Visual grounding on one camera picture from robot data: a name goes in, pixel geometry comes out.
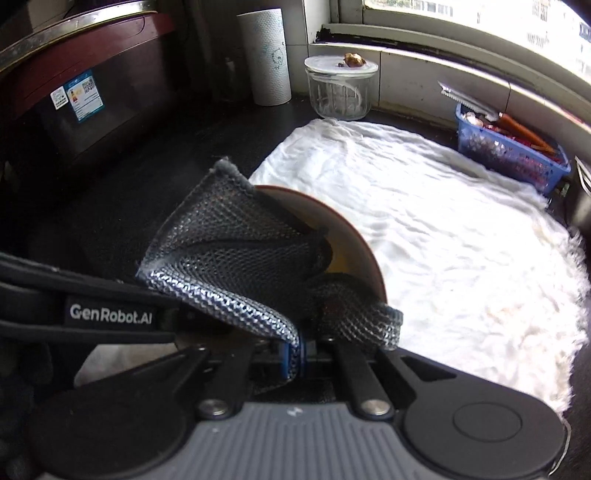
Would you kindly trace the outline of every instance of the paper towel roll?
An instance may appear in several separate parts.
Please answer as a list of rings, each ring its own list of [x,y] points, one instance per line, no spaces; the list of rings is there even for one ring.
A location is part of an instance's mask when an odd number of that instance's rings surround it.
[[[288,102],[291,86],[281,8],[237,17],[255,103],[271,106]]]

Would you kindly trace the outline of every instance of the black countertop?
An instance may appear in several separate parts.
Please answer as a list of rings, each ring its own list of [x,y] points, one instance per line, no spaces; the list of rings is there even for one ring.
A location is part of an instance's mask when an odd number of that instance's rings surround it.
[[[61,208],[32,228],[28,256],[104,278],[133,281],[148,243],[166,217],[228,156],[249,177],[295,128],[317,118],[307,98],[285,105],[183,105],[162,126],[147,132],[131,151]],[[416,132],[457,146],[455,132],[372,111],[365,121]],[[591,351],[577,356],[573,403],[567,418],[573,438],[564,465],[553,478],[588,478],[591,469]]]

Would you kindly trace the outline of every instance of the label sticker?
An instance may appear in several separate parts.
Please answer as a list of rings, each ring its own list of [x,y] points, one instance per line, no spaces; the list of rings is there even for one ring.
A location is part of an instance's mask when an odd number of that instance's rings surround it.
[[[79,122],[104,108],[92,72],[88,70],[64,85]]]
[[[133,303],[112,302],[68,296],[64,325],[107,330],[154,330],[156,308]]]
[[[57,90],[51,92],[51,101],[53,102],[53,106],[56,107],[56,110],[59,110],[68,103],[68,97],[64,87],[59,87]]]

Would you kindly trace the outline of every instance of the blue plastic basket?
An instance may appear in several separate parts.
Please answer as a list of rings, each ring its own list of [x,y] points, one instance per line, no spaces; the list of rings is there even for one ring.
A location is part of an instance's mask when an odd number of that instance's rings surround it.
[[[462,118],[469,109],[456,107],[458,152],[502,175],[531,183],[546,195],[558,181],[570,173],[569,159],[555,141],[545,138],[560,153],[561,164],[540,152],[486,128],[477,127]]]

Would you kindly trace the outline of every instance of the building outside window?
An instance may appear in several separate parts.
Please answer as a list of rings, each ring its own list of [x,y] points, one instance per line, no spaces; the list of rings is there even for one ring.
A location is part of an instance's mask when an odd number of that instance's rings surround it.
[[[591,28],[561,0],[363,0],[366,8],[409,10],[512,41],[591,83]],[[586,45],[581,49],[581,39]]]

